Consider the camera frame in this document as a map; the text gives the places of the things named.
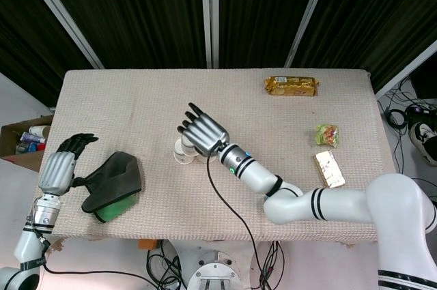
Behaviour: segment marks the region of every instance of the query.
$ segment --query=black curtain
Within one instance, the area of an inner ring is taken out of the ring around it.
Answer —
[[[0,0],[0,73],[55,106],[67,70],[91,68],[43,0]]]
[[[307,3],[220,0],[220,67],[283,67]]]
[[[437,0],[319,0],[292,67],[363,68],[375,91],[437,39]]]
[[[105,68],[204,68],[201,0],[61,0]]]

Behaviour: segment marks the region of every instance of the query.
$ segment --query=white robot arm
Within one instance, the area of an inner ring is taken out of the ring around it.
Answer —
[[[437,289],[437,267],[425,233],[437,224],[436,208],[410,178],[387,174],[374,179],[366,192],[318,188],[306,194],[284,182],[251,155],[229,143],[229,134],[194,104],[198,115],[185,115],[178,131],[203,156],[220,162],[251,190],[265,194],[264,212],[276,224],[296,220],[374,223],[378,235],[380,289]]]
[[[40,281],[40,266],[46,263],[44,253],[61,209],[59,197],[69,191],[76,161],[85,146],[97,141],[93,134],[76,134],[64,141],[53,153],[41,174],[38,186],[44,193],[37,199],[27,217],[14,255],[20,269],[0,269],[0,290],[34,290]]]

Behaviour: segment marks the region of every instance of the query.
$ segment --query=floor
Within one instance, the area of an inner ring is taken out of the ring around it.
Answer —
[[[385,107],[388,104],[388,98],[381,99],[381,103]],[[41,107],[26,104],[26,102],[23,104],[28,108],[28,116],[25,117],[21,114],[19,118],[29,119],[41,113],[38,111]],[[1,125],[13,122],[5,118],[11,114],[2,113],[0,116]],[[394,149],[398,139],[387,125],[386,133],[391,147]],[[437,184],[437,168],[433,169],[421,160],[407,137],[402,139],[402,143],[405,161],[404,173],[411,177],[422,177]],[[1,200],[0,223],[8,226],[0,231],[1,267],[17,266],[13,251],[29,210],[37,181],[37,173],[0,160],[0,185],[2,193],[5,194]],[[425,182],[420,185],[426,193],[437,194],[437,187]],[[428,235],[427,240],[436,260],[437,231]],[[260,247],[261,256],[265,252],[265,245],[262,244]],[[48,266],[53,270],[116,270],[146,276],[146,252],[137,249],[135,240],[68,239],[56,247],[57,249],[52,251],[48,258]],[[283,244],[283,248],[286,259],[285,274],[277,288],[278,290],[317,288],[364,290],[377,288],[378,252],[375,243],[346,246],[331,242],[286,242]],[[271,278],[272,284],[276,283],[279,272],[279,270],[274,271]],[[257,278],[256,269],[253,270],[253,273],[255,274],[253,277]],[[42,271],[42,282],[38,289],[58,289],[60,282],[62,289],[140,290],[151,288],[144,281],[129,276],[116,274],[60,276]]]

